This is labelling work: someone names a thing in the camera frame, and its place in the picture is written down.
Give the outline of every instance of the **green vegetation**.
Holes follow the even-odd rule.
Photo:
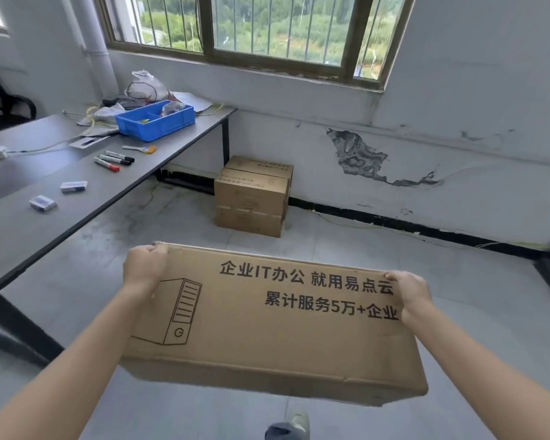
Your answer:
[[[293,0],[293,6],[291,0],[271,0],[271,13],[269,0],[254,0],[254,7],[253,0],[212,1],[216,47],[340,65],[354,0],[336,0],[336,3],[334,0]],[[165,0],[166,6],[163,0],[148,0],[149,4],[147,0],[137,0],[138,5],[144,6],[144,12],[141,12],[142,35],[147,43],[152,44],[151,29],[154,29],[159,46],[169,47],[171,44],[176,49],[201,52],[195,0],[181,2],[183,15],[180,0]],[[377,3],[374,1],[369,15],[356,72],[357,76],[361,74],[361,77],[374,79],[381,70],[403,0],[381,0],[378,10]],[[288,36],[290,18],[291,35]]]

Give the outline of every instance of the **forearm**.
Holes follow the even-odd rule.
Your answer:
[[[123,288],[71,346],[0,411],[0,440],[80,436],[146,305],[132,291]]]
[[[550,440],[550,392],[473,340],[431,302],[407,324],[499,440]]]

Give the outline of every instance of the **foot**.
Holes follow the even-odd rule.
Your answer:
[[[288,423],[295,429],[306,433],[306,440],[310,438],[310,419],[308,414],[303,411],[294,411],[288,417]]]

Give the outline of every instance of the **drain pipe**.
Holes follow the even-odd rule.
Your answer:
[[[118,82],[112,69],[94,0],[69,1],[84,39],[83,51],[90,60],[92,74],[98,84],[101,98],[114,98],[119,94]]]

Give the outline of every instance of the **wall crack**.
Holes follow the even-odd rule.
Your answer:
[[[350,131],[337,131],[328,129],[326,135],[336,147],[336,157],[345,174],[363,176],[374,181],[384,182],[394,186],[438,186],[444,183],[444,179],[434,180],[434,171],[430,171],[419,181],[408,179],[397,179],[393,182],[387,181],[387,176],[381,176],[379,170],[387,159],[388,155],[368,147],[359,134]]]

